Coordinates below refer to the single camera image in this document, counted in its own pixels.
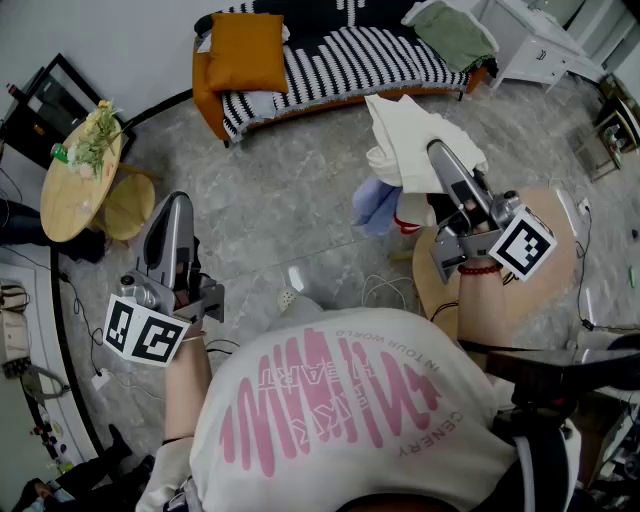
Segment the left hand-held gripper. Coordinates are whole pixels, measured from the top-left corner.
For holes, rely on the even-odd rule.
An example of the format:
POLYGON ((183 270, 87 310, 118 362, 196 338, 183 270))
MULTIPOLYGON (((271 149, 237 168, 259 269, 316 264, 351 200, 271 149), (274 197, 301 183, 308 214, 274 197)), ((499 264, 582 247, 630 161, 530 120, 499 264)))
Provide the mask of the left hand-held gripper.
POLYGON ((166 367, 206 316, 224 321, 224 286, 201 272, 190 197, 152 211, 134 244, 135 266, 110 298, 103 341, 127 361, 166 367))

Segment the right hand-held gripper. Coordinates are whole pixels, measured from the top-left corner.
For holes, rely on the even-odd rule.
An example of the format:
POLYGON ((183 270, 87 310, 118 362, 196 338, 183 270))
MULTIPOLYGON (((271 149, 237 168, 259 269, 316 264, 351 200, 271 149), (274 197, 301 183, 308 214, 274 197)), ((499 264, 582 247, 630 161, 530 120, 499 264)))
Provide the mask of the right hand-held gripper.
POLYGON ((447 199, 428 195, 438 225, 431 256, 444 283, 473 260, 491 258, 525 281, 555 249, 551 229, 515 191, 494 195, 477 168, 468 171, 441 140, 427 154, 447 199))

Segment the white cloth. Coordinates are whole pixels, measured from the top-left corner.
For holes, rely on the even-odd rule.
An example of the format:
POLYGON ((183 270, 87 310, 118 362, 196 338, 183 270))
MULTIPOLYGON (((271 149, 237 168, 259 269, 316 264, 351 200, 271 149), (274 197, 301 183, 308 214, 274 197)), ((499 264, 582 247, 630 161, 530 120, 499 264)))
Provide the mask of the white cloth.
POLYGON ((376 145, 366 153, 373 176, 358 195, 387 195, 394 207, 391 219, 411 231, 435 226, 436 212, 427 196, 444 189, 427 154, 429 143, 443 142, 469 172, 488 171, 484 153, 464 130, 407 95, 398 101, 369 95, 365 103, 376 145))

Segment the blue cloth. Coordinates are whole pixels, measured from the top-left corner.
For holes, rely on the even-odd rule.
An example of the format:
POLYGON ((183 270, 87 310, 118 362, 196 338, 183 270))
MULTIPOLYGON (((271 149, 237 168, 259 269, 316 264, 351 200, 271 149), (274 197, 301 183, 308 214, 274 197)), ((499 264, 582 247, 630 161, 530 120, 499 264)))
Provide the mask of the blue cloth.
POLYGON ((401 187, 386 184, 375 176, 367 178, 352 197, 354 225, 370 236, 388 234, 401 193, 401 187))

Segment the person's right forearm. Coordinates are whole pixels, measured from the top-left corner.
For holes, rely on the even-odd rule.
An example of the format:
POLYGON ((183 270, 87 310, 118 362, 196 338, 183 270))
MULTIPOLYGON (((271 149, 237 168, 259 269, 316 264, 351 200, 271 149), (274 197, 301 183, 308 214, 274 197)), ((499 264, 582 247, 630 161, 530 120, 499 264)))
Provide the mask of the person's right forearm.
POLYGON ((493 258, 470 259, 459 268, 458 339, 490 347, 508 347, 501 266, 493 258))

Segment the person's left forearm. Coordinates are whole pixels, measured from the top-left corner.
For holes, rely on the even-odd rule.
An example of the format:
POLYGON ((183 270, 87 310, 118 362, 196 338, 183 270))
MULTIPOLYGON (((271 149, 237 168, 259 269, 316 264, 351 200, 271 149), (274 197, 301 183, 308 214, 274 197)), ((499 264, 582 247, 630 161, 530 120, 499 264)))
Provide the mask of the person's left forearm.
POLYGON ((181 342, 165 372, 165 444, 194 436, 211 380, 204 338, 181 342))

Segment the small round wooden stool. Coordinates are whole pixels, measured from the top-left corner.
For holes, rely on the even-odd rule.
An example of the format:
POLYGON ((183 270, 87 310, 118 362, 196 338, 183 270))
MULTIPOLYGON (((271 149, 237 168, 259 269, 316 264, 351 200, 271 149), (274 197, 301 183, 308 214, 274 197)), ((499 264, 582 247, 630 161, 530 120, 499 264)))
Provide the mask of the small round wooden stool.
POLYGON ((104 201, 104 225, 107 234, 125 245, 137 237, 155 207, 152 180, 131 174, 119 181, 104 201))

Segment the round wooden table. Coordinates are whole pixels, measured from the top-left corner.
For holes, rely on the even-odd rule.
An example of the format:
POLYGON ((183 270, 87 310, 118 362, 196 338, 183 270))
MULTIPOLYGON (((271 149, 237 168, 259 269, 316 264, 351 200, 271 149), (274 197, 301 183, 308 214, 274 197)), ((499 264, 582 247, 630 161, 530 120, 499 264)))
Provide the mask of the round wooden table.
MULTIPOLYGON (((557 246, 537 272, 526 282, 513 281, 505 287, 506 318, 516 325, 563 295, 572 282, 577 263, 576 235, 579 219, 567 192, 548 186, 528 186, 519 191, 523 202, 553 231, 557 246)), ((450 338, 457 336, 455 308, 436 309, 458 298, 459 275, 444 284, 433 263, 430 249, 437 229, 425 228, 413 251, 412 270, 425 316, 450 338)))
POLYGON ((109 192, 123 147, 121 126, 115 121, 116 137, 103 155, 103 169, 96 177, 90 167, 75 171, 53 157, 41 191, 40 218, 45 234, 54 242, 66 242, 88 228, 109 192))

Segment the white power strip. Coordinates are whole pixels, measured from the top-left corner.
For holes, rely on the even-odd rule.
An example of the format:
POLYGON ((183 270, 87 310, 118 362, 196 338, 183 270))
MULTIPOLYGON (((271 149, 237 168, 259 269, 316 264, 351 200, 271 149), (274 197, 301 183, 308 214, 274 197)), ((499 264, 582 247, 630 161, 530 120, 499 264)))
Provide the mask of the white power strip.
POLYGON ((579 198, 577 192, 562 178, 549 178, 548 186, 556 190, 558 198, 565 207, 572 207, 580 216, 588 216, 592 213, 588 197, 584 195, 579 198))

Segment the bunch of flowers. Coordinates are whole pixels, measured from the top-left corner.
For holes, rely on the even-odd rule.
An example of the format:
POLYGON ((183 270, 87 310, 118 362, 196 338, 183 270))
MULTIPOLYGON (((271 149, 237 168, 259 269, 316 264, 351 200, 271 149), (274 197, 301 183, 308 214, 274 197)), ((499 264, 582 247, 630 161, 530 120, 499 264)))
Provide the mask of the bunch of flowers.
POLYGON ((115 154, 113 143, 122 133, 116 119, 118 113, 112 101, 101 100, 86 117, 79 138, 67 150, 68 165, 81 178, 102 177, 104 156, 106 153, 115 154))

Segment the person's white clog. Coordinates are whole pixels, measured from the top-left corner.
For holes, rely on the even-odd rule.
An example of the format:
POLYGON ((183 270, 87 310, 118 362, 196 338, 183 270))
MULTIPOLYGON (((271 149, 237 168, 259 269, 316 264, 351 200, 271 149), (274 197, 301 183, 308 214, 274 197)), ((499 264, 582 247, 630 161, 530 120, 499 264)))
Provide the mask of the person's white clog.
POLYGON ((282 316, 298 316, 304 312, 305 297, 296 289, 287 287, 278 294, 277 305, 282 316))

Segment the green blanket with white trim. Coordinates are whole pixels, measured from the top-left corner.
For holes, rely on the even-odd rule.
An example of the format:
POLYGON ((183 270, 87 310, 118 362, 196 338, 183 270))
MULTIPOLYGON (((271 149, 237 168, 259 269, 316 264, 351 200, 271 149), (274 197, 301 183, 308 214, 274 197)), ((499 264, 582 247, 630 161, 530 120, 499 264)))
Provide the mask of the green blanket with white trim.
POLYGON ((416 2, 401 23, 413 29, 454 72, 471 72, 482 67, 499 51, 491 32, 469 11, 456 7, 450 0, 416 2))

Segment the white cabinet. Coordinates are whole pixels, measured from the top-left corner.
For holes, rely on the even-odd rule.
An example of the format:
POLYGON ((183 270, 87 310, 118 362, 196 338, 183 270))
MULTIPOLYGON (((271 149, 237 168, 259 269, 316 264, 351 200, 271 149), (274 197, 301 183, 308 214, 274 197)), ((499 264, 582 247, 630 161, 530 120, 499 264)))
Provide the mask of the white cabinet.
POLYGON ((568 72, 595 83, 606 75, 554 17, 522 0, 487 0, 480 23, 498 44, 493 91, 505 80, 537 83, 550 91, 568 72))

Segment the cluttered side shelf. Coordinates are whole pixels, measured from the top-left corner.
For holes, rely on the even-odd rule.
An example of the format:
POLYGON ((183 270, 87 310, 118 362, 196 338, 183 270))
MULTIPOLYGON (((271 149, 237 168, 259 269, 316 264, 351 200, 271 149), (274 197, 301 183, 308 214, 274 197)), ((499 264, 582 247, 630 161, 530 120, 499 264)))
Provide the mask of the cluttered side shelf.
POLYGON ((640 99, 613 74, 598 85, 601 109, 590 131, 579 138, 578 157, 591 163, 592 183, 623 168, 624 157, 640 151, 640 99))

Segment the light grey folded cloth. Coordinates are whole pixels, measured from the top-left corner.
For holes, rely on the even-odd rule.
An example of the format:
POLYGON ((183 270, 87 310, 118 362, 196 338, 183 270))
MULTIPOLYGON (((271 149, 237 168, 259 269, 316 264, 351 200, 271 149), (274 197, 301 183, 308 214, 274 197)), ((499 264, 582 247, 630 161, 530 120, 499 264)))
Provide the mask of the light grey folded cloth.
POLYGON ((276 106, 274 104, 272 91, 246 91, 251 109, 256 117, 261 119, 274 119, 276 116, 276 106))

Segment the black white striped blanket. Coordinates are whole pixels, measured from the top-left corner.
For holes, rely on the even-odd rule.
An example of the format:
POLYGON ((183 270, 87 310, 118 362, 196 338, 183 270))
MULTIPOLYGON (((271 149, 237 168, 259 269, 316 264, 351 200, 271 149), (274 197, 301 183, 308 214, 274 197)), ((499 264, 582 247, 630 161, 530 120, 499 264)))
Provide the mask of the black white striped blanket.
POLYGON ((465 94, 469 72, 454 72, 402 20, 420 0, 247 0, 228 14, 281 15, 286 93, 275 115, 351 98, 416 88, 465 94))

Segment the black framed glass cabinet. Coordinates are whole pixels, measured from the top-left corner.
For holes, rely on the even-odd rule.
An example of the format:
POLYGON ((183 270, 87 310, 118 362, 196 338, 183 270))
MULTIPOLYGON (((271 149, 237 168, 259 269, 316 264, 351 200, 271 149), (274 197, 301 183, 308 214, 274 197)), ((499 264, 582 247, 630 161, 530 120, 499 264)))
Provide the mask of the black framed glass cabinet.
POLYGON ((60 54, 18 88, 19 101, 7 92, 12 103, 0 121, 0 139, 46 168, 52 146, 64 142, 85 121, 98 106, 99 95, 60 54))

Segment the beige handbag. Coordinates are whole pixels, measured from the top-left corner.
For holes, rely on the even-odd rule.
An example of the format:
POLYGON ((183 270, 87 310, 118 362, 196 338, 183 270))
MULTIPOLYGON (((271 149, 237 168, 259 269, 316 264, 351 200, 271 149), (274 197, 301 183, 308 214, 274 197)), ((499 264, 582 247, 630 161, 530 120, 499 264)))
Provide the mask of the beige handbag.
POLYGON ((0 365, 30 353, 26 309, 30 297, 19 284, 0 282, 0 365))

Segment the orange cushion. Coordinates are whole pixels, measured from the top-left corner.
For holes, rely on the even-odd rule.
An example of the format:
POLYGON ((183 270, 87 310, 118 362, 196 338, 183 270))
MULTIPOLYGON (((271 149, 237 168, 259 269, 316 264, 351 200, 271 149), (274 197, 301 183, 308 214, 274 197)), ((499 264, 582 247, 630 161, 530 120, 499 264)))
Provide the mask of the orange cushion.
POLYGON ((216 13, 212 21, 210 90, 288 91, 282 15, 216 13))

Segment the person's white printed shirt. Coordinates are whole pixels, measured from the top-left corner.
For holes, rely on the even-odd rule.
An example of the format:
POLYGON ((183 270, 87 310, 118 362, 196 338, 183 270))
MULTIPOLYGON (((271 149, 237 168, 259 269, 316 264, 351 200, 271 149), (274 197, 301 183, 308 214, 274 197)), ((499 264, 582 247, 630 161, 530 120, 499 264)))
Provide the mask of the person's white printed shirt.
POLYGON ((192 437, 161 447, 136 512, 338 512, 413 494, 458 512, 516 459, 480 368, 437 326, 356 308, 268 331, 215 372, 192 437))

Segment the black chest mount rig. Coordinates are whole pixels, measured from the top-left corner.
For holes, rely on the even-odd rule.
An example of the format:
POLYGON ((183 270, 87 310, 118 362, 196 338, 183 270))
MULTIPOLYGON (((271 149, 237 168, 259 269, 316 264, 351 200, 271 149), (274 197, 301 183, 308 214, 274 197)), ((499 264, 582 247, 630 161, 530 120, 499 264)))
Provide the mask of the black chest mount rig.
POLYGON ((491 430, 514 444, 565 446, 579 399, 603 387, 640 391, 640 335, 616 339, 606 349, 533 350, 470 341, 460 345, 485 358, 484 370, 514 385, 513 408, 496 414, 491 430))

